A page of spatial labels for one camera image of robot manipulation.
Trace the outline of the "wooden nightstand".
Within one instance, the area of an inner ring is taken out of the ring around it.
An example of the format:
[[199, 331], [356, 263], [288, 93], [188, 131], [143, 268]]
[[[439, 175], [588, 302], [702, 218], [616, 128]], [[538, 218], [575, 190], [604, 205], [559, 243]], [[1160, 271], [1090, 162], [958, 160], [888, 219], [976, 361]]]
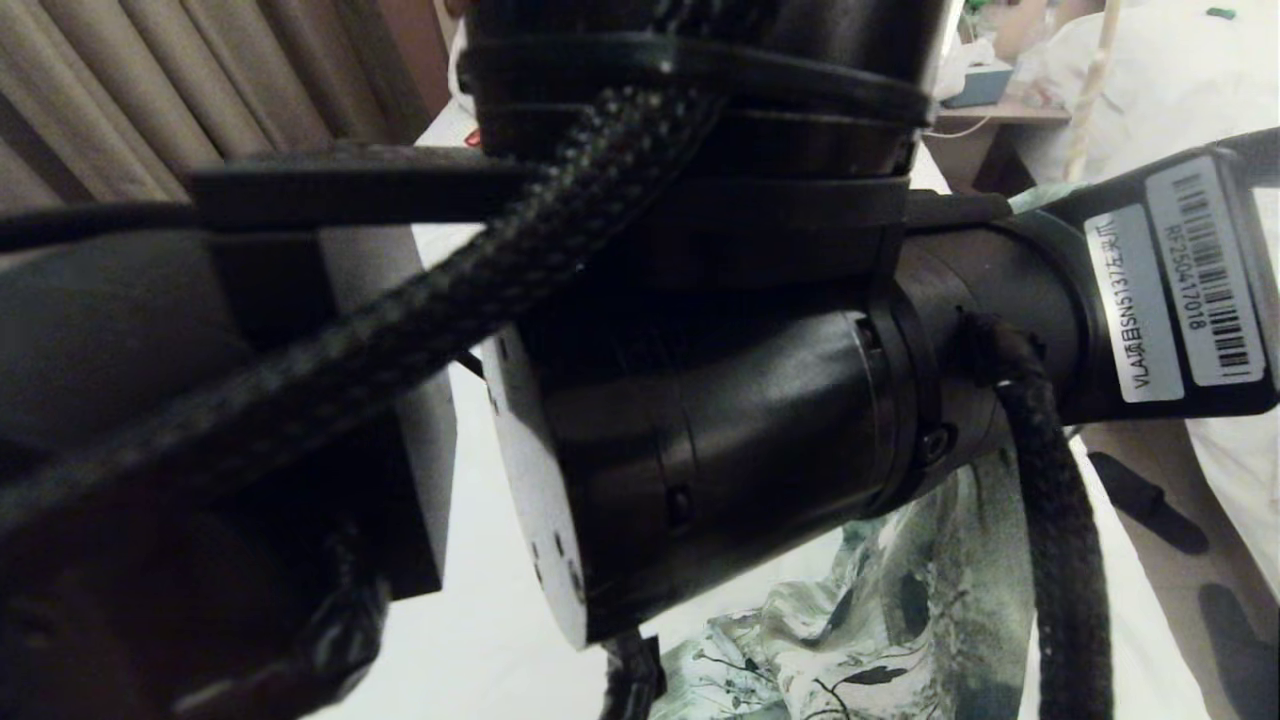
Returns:
[[941, 108], [923, 137], [950, 188], [959, 193], [1011, 195], [1029, 176], [1018, 160], [1020, 131], [1068, 127], [1070, 115], [1057, 108], [1030, 108], [1015, 100], [978, 108]]

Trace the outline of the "cream wire clothes hanger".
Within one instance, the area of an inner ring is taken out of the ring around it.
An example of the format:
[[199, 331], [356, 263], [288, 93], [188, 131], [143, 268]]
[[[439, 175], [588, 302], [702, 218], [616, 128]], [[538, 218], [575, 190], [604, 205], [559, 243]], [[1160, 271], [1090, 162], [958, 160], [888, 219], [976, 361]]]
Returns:
[[1098, 42], [1092, 53], [1078, 102], [1071, 111], [1069, 145], [1062, 167], [1062, 181], [1066, 183], [1079, 182], [1085, 170], [1089, 145], [1088, 127], [1094, 105], [1105, 88], [1123, 5], [1124, 0], [1106, 0], [1103, 6]]

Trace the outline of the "black slipper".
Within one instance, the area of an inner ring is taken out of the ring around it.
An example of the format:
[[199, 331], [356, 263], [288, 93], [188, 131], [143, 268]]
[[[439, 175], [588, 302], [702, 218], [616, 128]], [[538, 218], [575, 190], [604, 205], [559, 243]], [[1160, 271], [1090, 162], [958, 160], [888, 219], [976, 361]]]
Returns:
[[1116, 509], [1181, 553], [1210, 551], [1207, 534], [1169, 503], [1160, 486], [1108, 454], [1091, 451], [1088, 459]]

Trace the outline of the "brown pleated curtain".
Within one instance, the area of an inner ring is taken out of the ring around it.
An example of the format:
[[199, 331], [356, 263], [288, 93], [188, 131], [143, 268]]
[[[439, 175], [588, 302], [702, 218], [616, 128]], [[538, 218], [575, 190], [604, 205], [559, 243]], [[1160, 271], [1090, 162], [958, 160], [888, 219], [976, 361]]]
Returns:
[[182, 201], [237, 158], [411, 143], [453, 0], [0, 0], [0, 215]]

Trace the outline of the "blue tissue box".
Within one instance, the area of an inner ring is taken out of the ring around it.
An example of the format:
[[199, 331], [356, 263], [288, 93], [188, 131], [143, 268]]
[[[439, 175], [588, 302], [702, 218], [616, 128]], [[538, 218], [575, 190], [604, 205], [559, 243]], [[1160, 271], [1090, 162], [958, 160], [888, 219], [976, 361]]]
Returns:
[[934, 82], [934, 99], [948, 109], [997, 104], [1015, 67], [1000, 59], [988, 38], [959, 44], [945, 55]]

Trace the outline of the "green floral short-sleeve shirt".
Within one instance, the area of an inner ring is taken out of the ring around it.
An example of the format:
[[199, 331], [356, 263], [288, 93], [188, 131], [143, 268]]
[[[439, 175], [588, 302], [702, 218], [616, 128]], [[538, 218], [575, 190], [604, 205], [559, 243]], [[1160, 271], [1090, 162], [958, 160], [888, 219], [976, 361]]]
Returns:
[[1028, 336], [965, 320], [1010, 439], [829, 570], [708, 619], [662, 656], [646, 720], [1114, 720], [1106, 575], [1085, 478]]

